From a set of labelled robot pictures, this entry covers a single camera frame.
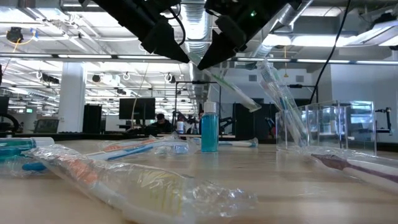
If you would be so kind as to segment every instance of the table surface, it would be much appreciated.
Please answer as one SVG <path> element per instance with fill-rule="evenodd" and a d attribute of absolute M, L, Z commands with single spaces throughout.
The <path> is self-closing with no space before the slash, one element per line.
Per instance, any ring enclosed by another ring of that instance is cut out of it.
<path fill-rule="evenodd" d="M 63 142 L 83 153 L 97 151 L 98 143 Z M 272 145 L 223 147 L 217 154 L 135 162 L 257 194 L 256 210 L 224 223 L 398 223 L 398 195 L 323 169 L 311 160 L 277 152 Z M 0 179 L 0 202 L 1 223 L 127 223 L 118 211 L 90 200 L 56 176 Z"/>

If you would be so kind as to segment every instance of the ceiling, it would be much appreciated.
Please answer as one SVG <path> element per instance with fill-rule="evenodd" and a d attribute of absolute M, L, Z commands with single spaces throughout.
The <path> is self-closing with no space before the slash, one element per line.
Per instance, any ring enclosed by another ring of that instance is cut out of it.
<path fill-rule="evenodd" d="M 15 53 L 45 53 L 45 54 L 90 54 L 90 55 L 148 55 L 140 46 L 137 38 L 108 13 L 98 7 L 77 7 L 77 0 L 64 0 L 63 5 L 57 1 L 36 1 L 35 8 L 16 7 L 16 1 L 9 1 L 8 5 L 0 6 L 0 51 Z M 187 30 L 187 41 L 183 48 L 203 55 L 211 42 L 210 30 L 216 28 L 216 18 L 207 15 L 203 11 L 203 5 L 197 3 L 204 1 L 183 1 L 180 18 Z M 350 22 L 346 30 L 361 33 L 370 25 L 367 19 L 372 19 L 369 12 L 393 7 L 396 1 L 353 1 L 353 9 L 350 10 Z M 283 34 L 293 40 L 300 35 L 333 35 L 340 24 L 341 12 L 345 9 L 346 1 L 314 0 L 302 16 L 296 21 L 294 32 Z M 182 38 L 182 30 L 175 20 L 169 20 L 174 27 L 175 38 L 179 42 Z M 24 35 L 23 44 L 10 43 L 6 32 L 10 27 L 21 27 Z M 263 43 L 261 33 L 255 36 L 249 43 L 248 49 L 239 53 L 241 57 L 253 57 L 253 52 Z M 334 58 L 342 60 L 367 60 L 384 59 L 390 51 L 388 47 L 378 45 L 346 48 L 340 47 Z M 330 53 L 330 46 L 314 47 L 302 45 L 287 45 L 285 47 L 271 46 L 268 54 L 277 58 L 314 58 L 325 59 Z M 25 86 L 19 91 L 10 88 L 2 89 L 2 94 L 11 95 L 11 105 L 20 110 L 26 105 L 38 105 L 43 114 L 57 112 L 60 87 L 51 85 L 51 88 L 38 79 L 41 74 L 47 74 L 58 78 L 62 82 L 62 62 L 51 60 L 21 60 L 17 58 L 1 57 L 0 63 L 8 64 L 4 73 L 3 84 Z M 86 101 L 92 104 L 102 104 L 104 113 L 117 114 L 117 99 L 126 96 L 156 97 L 158 111 L 166 114 L 172 112 L 174 102 L 175 84 L 166 79 L 167 75 L 173 75 L 177 81 L 204 80 L 205 77 L 192 68 L 192 65 L 184 63 L 144 63 L 144 62 L 84 62 L 88 72 Z M 276 63 L 277 68 L 285 64 Z M 306 68 L 316 70 L 317 66 L 310 64 L 288 64 L 289 68 Z M 103 77 L 103 80 L 111 82 L 93 82 L 93 75 Z M 130 88 L 127 95 L 116 93 L 113 88 Z M 208 87 L 206 85 L 179 84 L 181 94 L 178 96 L 179 105 L 185 114 L 197 113 L 198 104 L 206 99 Z"/>

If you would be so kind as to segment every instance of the white column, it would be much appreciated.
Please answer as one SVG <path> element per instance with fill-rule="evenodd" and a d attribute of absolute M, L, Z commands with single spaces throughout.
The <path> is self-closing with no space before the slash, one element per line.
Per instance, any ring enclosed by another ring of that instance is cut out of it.
<path fill-rule="evenodd" d="M 86 80 L 84 63 L 63 63 L 58 132 L 83 131 Z"/>
<path fill-rule="evenodd" d="M 24 114 L 24 134 L 33 133 L 37 121 L 37 107 L 26 107 L 26 112 Z"/>

